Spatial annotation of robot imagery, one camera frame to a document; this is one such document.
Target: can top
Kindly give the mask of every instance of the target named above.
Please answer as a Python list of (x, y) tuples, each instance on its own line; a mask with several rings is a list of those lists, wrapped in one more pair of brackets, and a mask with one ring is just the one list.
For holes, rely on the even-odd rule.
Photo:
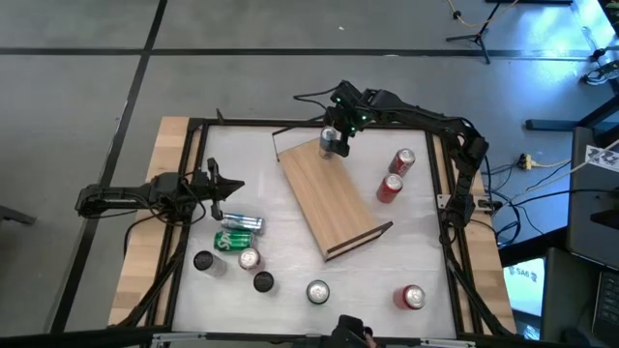
[(398, 157), (404, 163), (412, 163), (415, 161), (415, 153), (411, 149), (401, 149), (398, 151)]
[(403, 186), (402, 178), (398, 174), (389, 174), (385, 178), (385, 185), (389, 189), (401, 189)]
[(412, 307), (421, 308), (426, 303), (426, 293), (417, 285), (409, 285), (404, 293), (404, 300)]
[(329, 285), (322, 280), (314, 280), (308, 285), (308, 299), (317, 305), (324, 304), (329, 300)]
[(320, 131), (320, 137), (325, 140), (333, 140), (336, 135), (336, 129), (334, 129), (333, 127), (325, 127)]
[(241, 265), (241, 267), (251, 267), (257, 264), (259, 261), (260, 254), (258, 253), (258, 250), (254, 249), (253, 247), (243, 249), (243, 251), (241, 251), (241, 254), (239, 255), (239, 265)]
[(193, 266), (199, 271), (208, 270), (213, 266), (213, 260), (214, 256), (211, 251), (202, 250), (193, 257)]
[(253, 288), (258, 292), (267, 292), (273, 288), (275, 280), (268, 272), (260, 272), (253, 278)]

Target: tripod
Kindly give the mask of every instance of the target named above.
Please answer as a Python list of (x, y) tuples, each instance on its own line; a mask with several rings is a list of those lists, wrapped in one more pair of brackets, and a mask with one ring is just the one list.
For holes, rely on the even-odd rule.
[[(486, 23), (484, 23), (484, 26), (479, 31), (479, 33), (473, 34), (473, 35), (462, 35), (462, 36), (457, 36), (457, 37), (450, 37), (450, 38), (445, 39), (445, 41), (452, 42), (452, 41), (458, 41), (458, 40), (468, 40), (471, 43), (478, 45), (479, 47), (482, 48), (482, 52), (484, 53), (484, 57), (486, 58), (486, 64), (490, 64), (490, 57), (487, 55), (487, 50), (486, 50), (486, 45), (484, 44), (483, 35), (487, 31), (486, 28), (490, 24), (492, 17), (496, 13), (496, 10), (499, 9), (499, 6), (501, 6), (501, 3), (497, 2), (496, 6), (494, 6), (494, 9), (492, 9), (492, 12), (487, 17)], [(458, 19), (461, 15), (462, 13), (460, 11), (454, 12), (454, 19)]]

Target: green soda can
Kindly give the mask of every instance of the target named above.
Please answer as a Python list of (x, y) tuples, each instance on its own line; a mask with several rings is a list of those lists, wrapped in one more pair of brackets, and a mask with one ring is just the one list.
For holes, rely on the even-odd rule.
[(219, 251), (242, 251), (252, 246), (251, 232), (221, 231), (215, 235), (214, 247)]

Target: white label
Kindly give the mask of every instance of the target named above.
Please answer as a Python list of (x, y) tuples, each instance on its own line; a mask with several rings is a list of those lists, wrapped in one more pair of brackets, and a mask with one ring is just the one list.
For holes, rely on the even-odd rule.
[[(597, 148), (595, 146), (587, 145), (587, 152), (584, 160), (589, 160), (594, 156), (597, 156), (603, 150), (604, 149)], [(589, 164), (597, 165), (604, 169), (612, 170), (619, 173), (619, 153), (606, 150), (596, 159), (589, 160)]]

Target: black can lid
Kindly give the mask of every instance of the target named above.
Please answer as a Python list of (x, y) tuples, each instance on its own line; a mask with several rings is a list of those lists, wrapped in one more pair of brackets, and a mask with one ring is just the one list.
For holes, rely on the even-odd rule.
[(208, 270), (213, 266), (213, 253), (209, 250), (202, 250), (193, 257), (193, 265), (199, 271)]
[(258, 292), (267, 292), (273, 288), (275, 280), (273, 276), (268, 272), (260, 272), (253, 278), (253, 287)]

